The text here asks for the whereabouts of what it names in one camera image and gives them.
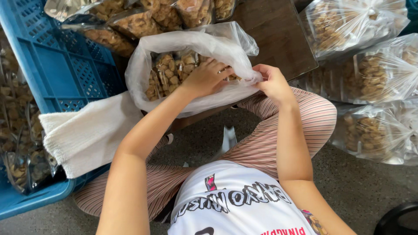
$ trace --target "blue plastic crate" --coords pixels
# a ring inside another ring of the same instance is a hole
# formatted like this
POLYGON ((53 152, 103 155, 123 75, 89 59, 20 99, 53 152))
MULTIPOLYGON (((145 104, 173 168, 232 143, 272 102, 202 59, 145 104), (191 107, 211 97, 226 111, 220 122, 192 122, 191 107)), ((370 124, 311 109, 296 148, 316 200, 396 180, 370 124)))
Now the blue plastic crate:
MULTIPOLYGON (((43 12, 42 0, 1 0, 0 23, 42 113, 78 111, 126 90, 111 53, 43 12)), ((20 195, 0 170, 0 220, 66 198, 109 169, 20 195)))

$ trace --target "pink striped pants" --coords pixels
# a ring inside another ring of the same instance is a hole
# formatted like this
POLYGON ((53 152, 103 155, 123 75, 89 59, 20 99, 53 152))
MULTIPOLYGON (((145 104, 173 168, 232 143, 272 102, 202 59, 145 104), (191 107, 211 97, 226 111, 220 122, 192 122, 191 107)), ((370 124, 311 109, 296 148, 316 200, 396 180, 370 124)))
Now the pink striped pants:
MULTIPOLYGON (((299 103, 303 132, 311 157, 326 143, 336 122, 336 109, 326 99, 310 92, 292 87, 299 103)), ((259 116, 262 121, 253 133, 241 140, 220 159, 229 160, 243 166, 252 167, 278 179, 276 169, 278 110, 265 95, 246 100, 239 107, 246 108, 259 116)), ((150 157, 168 142, 163 137, 155 146, 150 157)), ((147 165, 147 200, 150 220, 154 219, 180 189, 182 182, 194 168, 167 165, 147 165)), ((84 212, 99 216, 108 172, 97 177, 77 192, 74 199, 84 212)))

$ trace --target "graphic print on shirt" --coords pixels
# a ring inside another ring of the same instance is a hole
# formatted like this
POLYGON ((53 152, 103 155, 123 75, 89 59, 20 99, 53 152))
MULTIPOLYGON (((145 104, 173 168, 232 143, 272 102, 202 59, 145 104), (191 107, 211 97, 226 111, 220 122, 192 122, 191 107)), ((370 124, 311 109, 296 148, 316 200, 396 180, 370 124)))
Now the graphic print on shirt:
POLYGON ((301 213, 306 218, 306 220, 308 221, 308 223, 317 235, 329 235, 329 233, 327 233, 326 230, 319 223, 319 220, 315 216, 313 216, 312 213, 310 213, 307 210, 299 210, 301 211, 301 213))
POLYGON ((205 178, 206 188, 208 189, 207 192, 217 190, 218 188, 215 185, 215 174, 212 174, 205 178))
POLYGON ((194 235, 206 235, 206 234, 213 235, 214 233, 215 233, 215 230, 212 227, 207 227, 203 230, 196 232, 194 235))
POLYGON ((200 197, 183 205, 175 215, 171 224, 177 222, 177 219, 184 215, 186 211, 195 211, 197 209, 214 209, 217 212, 229 213, 228 204, 236 207, 243 205, 251 206, 254 203, 268 203, 284 201, 292 204, 281 189, 273 184, 262 184, 255 182, 254 184, 245 185, 241 191, 229 191, 226 195, 224 192, 217 194, 211 193, 206 198, 200 197))

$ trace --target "concrete floor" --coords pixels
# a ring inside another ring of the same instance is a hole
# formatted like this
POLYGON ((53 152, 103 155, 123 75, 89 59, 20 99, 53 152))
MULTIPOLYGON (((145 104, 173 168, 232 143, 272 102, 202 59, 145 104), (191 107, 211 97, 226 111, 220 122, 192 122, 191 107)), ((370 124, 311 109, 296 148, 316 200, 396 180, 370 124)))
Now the concrete floor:
MULTIPOLYGON (((251 133, 259 118, 244 109, 227 109, 175 133, 173 144, 152 163, 190 166, 206 163, 222 144, 223 126, 235 126, 237 139, 251 133)), ((313 158, 315 182, 337 214, 359 235, 373 234, 379 219, 400 203, 418 200, 417 167, 357 159, 325 145, 313 158)), ((416 221, 417 215, 404 219, 416 221)), ((0 235, 91 235, 98 218, 80 211, 71 198, 0 221, 0 235)), ((151 234, 166 234, 168 225, 151 223, 151 234)))

